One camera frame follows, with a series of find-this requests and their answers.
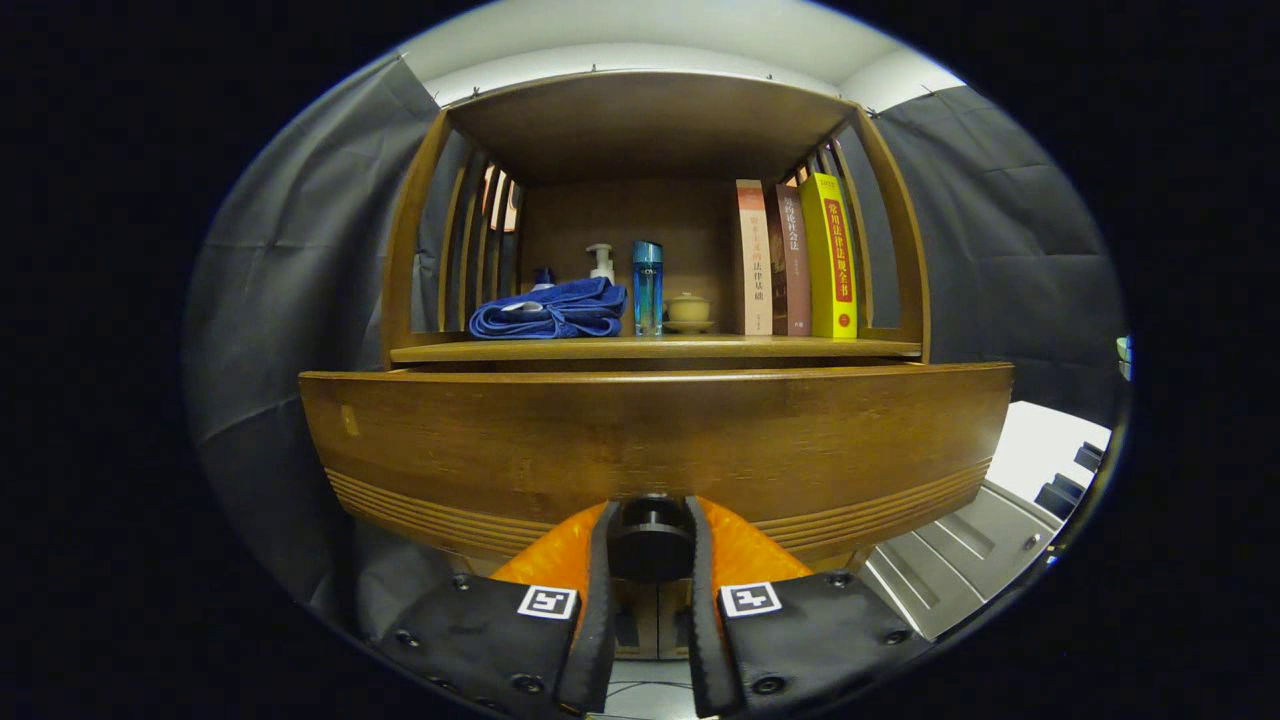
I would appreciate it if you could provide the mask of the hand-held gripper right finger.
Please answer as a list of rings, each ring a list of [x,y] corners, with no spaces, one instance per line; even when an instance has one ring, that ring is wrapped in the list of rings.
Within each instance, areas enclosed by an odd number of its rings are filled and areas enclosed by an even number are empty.
[[[713,719],[818,719],[902,675],[933,644],[847,569],[813,571],[751,523],[689,497],[689,661]]]

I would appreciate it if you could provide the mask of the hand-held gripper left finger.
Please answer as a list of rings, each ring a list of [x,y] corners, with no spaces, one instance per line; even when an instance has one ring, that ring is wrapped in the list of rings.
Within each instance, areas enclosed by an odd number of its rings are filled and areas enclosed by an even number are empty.
[[[390,624],[379,651],[447,697],[506,719],[600,712],[614,662],[605,501],[488,577],[457,573]]]

